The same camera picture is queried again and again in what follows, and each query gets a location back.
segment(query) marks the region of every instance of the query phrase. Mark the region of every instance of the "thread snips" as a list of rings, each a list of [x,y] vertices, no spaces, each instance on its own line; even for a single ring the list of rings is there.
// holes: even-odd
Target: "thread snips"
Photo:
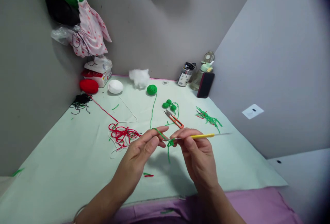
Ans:
[[[179,128],[184,128],[184,125],[175,116],[173,116],[172,113],[170,113],[168,110],[164,112],[166,116],[168,116],[169,119],[171,119],[171,121],[176,124],[176,126],[178,126]]]

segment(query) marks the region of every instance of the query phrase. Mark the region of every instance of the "crochet hook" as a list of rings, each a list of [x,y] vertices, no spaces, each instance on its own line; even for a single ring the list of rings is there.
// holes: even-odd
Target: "crochet hook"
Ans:
[[[209,138],[209,137],[214,137],[218,135],[230,135],[231,133],[222,133],[222,134],[201,134],[201,135],[194,135],[191,136],[192,139],[199,139],[199,138]],[[173,139],[164,139],[164,142],[168,142]]]

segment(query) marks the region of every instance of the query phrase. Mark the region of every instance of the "red yarn ball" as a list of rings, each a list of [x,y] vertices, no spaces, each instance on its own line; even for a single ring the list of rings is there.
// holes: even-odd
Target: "red yarn ball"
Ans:
[[[83,90],[85,93],[95,94],[99,90],[98,83],[92,79],[81,80],[79,85],[80,89]]]

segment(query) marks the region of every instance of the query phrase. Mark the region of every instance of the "pink clothing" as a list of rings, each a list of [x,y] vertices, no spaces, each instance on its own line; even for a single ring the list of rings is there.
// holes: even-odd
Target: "pink clothing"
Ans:
[[[274,187],[227,192],[226,196],[246,224],[303,224]],[[157,200],[121,208],[108,223],[207,224],[209,222],[199,198],[192,196],[185,200]]]
[[[77,56],[98,56],[108,53],[103,38],[111,42],[106,25],[87,0],[79,3],[80,31],[70,30],[69,44]]]

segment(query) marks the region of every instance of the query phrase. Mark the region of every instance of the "orange scissors handle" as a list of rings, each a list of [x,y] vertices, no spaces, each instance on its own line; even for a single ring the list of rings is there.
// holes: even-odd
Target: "orange scissors handle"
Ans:
[[[176,126],[178,126],[179,128],[184,128],[184,125],[175,117],[175,116],[170,116],[169,117],[173,123],[176,124]]]

